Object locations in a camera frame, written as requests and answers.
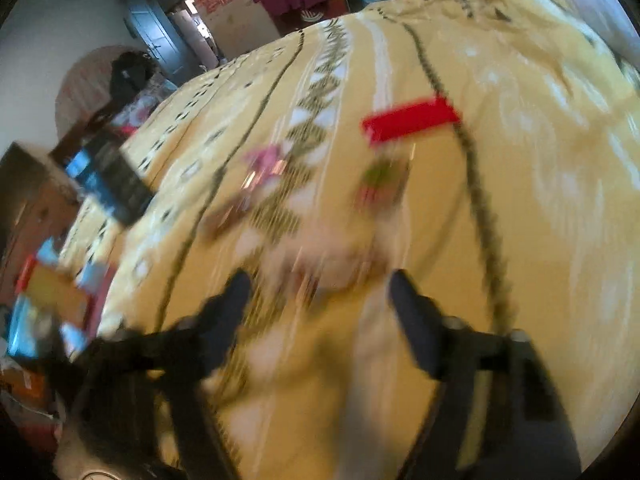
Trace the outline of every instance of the bedspread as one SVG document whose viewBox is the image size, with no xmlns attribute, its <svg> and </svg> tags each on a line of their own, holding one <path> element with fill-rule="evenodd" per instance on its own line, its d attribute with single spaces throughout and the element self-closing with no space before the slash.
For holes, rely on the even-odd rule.
<svg viewBox="0 0 640 480">
<path fill-rule="evenodd" d="M 360 120 L 447 95 L 463 121 L 409 141 L 392 264 L 476 330 L 529 333 L 586 466 L 640 391 L 633 76 L 562 0 L 373 4 L 184 85 L 124 147 L 158 192 L 144 217 L 124 232 L 87 199 L 62 264 L 118 264 L 103 335 L 167 328 L 249 270 L 239 344 L 204 384 L 242 476 L 393 478 L 434 383 L 412 363 L 385 280 L 306 312 L 268 300 L 260 259 L 313 222 L 370 233 L 351 210 L 374 156 Z M 241 224 L 200 237 L 244 180 L 242 154 L 270 142 L 292 150 L 286 174 Z M 175 459 L 169 430 L 162 450 Z"/>
</svg>

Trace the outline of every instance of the bed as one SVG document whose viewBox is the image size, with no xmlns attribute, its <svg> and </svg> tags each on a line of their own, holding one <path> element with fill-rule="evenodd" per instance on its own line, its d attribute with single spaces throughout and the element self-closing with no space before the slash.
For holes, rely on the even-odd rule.
<svg viewBox="0 0 640 480">
<path fill-rule="evenodd" d="M 255 294 L 239 344 L 203 388 L 244 478 L 393 478 L 434 388 L 412 364 L 386 278 L 306 312 L 264 291 L 265 252 L 321 222 L 364 236 L 353 191 L 374 158 L 360 120 L 446 95 L 463 121 L 408 142 L 388 218 L 392 265 L 473 328 L 526 330 L 583 466 L 640 392 L 637 73 L 562 0 L 391 0 L 289 34 L 188 82 L 124 152 L 157 191 L 123 230 L 88 198 L 62 265 L 118 272 L 100 333 L 197 311 L 237 267 Z M 295 155 L 214 242 L 197 227 L 239 189 L 242 156 Z M 161 446 L 175 444 L 159 402 Z"/>
</svg>

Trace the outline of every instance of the door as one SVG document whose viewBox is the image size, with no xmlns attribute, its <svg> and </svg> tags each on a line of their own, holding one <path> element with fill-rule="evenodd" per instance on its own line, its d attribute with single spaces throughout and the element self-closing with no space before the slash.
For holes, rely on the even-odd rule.
<svg viewBox="0 0 640 480">
<path fill-rule="evenodd" d="M 127 23 L 146 43 L 167 79 L 177 86 L 202 74 L 195 54 L 175 31 L 155 0 L 118 0 L 126 9 Z"/>
</svg>

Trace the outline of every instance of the wood furniture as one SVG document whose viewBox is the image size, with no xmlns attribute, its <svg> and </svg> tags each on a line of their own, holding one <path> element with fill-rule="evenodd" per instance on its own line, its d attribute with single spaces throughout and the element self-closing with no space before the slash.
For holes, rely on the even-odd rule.
<svg viewBox="0 0 640 480">
<path fill-rule="evenodd" d="M 40 161 L 9 147 L 0 160 L 0 303 L 13 306 L 27 257 L 49 237 L 63 240 L 78 209 Z"/>
</svg>

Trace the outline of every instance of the brown box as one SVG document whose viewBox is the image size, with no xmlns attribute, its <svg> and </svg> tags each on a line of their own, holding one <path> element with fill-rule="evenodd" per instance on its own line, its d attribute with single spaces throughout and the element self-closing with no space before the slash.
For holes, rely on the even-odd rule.
<svg viewBox="0 0 640 480">
<path fill-rule="evenodd" d="M 194 0 L 200 17 L 227 59 L 280 37 L 262 4 L 253 0 Z"/>
</svg>

